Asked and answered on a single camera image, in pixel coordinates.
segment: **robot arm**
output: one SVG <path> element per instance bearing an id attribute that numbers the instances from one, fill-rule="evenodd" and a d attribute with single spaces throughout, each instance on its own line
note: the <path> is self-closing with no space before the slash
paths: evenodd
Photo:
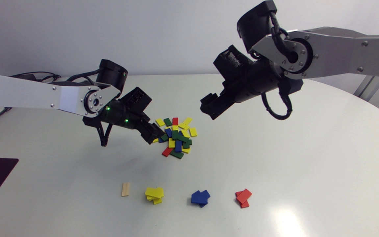
<path id="1" fill-rule="evenodd" d="M 95 82 L 73 80 L 98 74 Z M 123 67 L 101 60 L 99 69 L 78 74 L 67 81 L 42 83 L 0 75 L 0 106 L 58 109 L 83 116 L 87 126 L 96 127 L 101 145 L 106 146 L 113 125 L 136 129 L 149 144 L 164 132 L 143 112 L 152 99 L 143 90 L 134 90 L 118 99 L 128 72 Z M 101 122 L 108 123 L 106 133 Z"/>
<path id="2" fill-rule="evenodd" d="M 261 95 L 269 113 L 284 120 L 292 112 L 289 95 L 301 89 L 304 78 L 344 73 L 379 76 L 379 36 L 332 27 L 286 32 L 276 12 L 268 0 L 239 19 L 239 36 L 256 61 L 233 45 L 216 58 L 224 90 L 220 96 L 209 94 L 201 100 L 201 111 L 212 119 L 234 103 Z M 275 88 L 287 107 L 286 115 L 275 114 L 268 105 L 266 92 Z"/>

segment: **cable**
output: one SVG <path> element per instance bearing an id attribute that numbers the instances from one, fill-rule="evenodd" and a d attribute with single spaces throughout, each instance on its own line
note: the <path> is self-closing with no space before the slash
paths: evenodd
<path id="1" fill-rule="evenodd" d="M 263 100 L 263 104 L 266 107 L 266 110 L 269 111 L 271 116 L 273 116 L 274 118 L 276 118 L 278 120 L 285 120 L 292 113 L 292 102 L 289 99 L 288 95 L 281 95 L 280 94 L 280 98 L 282 99 L 283 103 L 286 105 L 286 108 L 288 109 L 286 115 L 279 115 L 279 114 L 276 114 L 275 112 L 273 112 L 273 110 L 270 108 L 270 105 L 268 104 L 266 93 L 261 94 L 261 99 Z"/>

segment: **round table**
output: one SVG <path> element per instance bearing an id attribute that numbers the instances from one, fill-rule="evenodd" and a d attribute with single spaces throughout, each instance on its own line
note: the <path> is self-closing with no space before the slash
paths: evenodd
<path id="1" fill-rule="evenodd" d="M 129 76 L 153 99 L 146 114 L 192 117 L 191 153 L 164 157 L 136 130 L 114 127 L 107 147 L 81 117 L 12 109 L 0 118 L 0 157 L 19 162 L 0 188 L 0 237 L 379 236 L 379 109 L 304 80 L 293 113 L 276 120 L 260 97 L 216 120 L 200 99 L 220 75 Z M 277 91 L 269 103 L 284 114 Z M 130 195 L 121 197 L 123 182 Z M 162 187 L 161 204 L 147 187 Z M 250 207 L 235 192 L 248 189 Z M 209 203 L 191 204 L 208 190 Z"/>

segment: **white wall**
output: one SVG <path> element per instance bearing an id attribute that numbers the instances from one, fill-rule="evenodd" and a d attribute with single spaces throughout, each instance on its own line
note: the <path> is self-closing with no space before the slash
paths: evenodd
<path id="1" fill-rule="evenodd" d="M 0 74 L 63 76 L 106 58 L 131 75 L 216 73 L 237 20 L 261 0 L 0 0 Z M 379 34 L 379 0 L 275 0 L 287 30 L 333 26 Z M 356 81 L 331 80 L 343 90 Z"/>

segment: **green block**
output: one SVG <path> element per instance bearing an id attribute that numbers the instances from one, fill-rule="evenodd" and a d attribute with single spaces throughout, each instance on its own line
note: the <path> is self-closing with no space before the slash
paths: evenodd
<path id="1" fill-rule="evenodd" d="M 172 139 L 176 140 L 179 138 L 179 132 L 177 130 L 172 130 Z"/>
<path id="2" fill-rule="evenodd" d="M 169 137 L 166 134 L 164 134 L 163 136 L 161 136 L 161 138 L 162 138 L 163 141 L 169 140 Z"/>
<path id="3" fill-rule="evenodd" d="M 184 142 L 182 142 L 182 147 L 184 149 L 188 149 L 188 148 L 190 148 L 190 143 L 184 143 Z"/>
<path id="4" fill-rule="evenodd" d="M 181 140 L 181 141 L 183 141 L 183 142 L 188 142 L 188 140 L 189 140 L 189 138 L 187 138 L 187 137 L 184 137 L 184 136 L 182 136 L 182 135 L 178 135 L 178 140 Z"/>
<path id="5" fill-rule="evenodd" d="M 182 153 L 182 152 L 175 152 L 174 150 L 172 150 L 170 152 L 170 154 L 173 155 L 174 157 L 179 158 L 179 159 L 182 159 L 182 157 L 184 156 L 184 153 Z"/>
<path id="6" fill-rule="evenodd" d="M 166 124 L 166 126 L 172 126 L 172 122 L 169 118 L 164 119 L 164 124 Z"/>

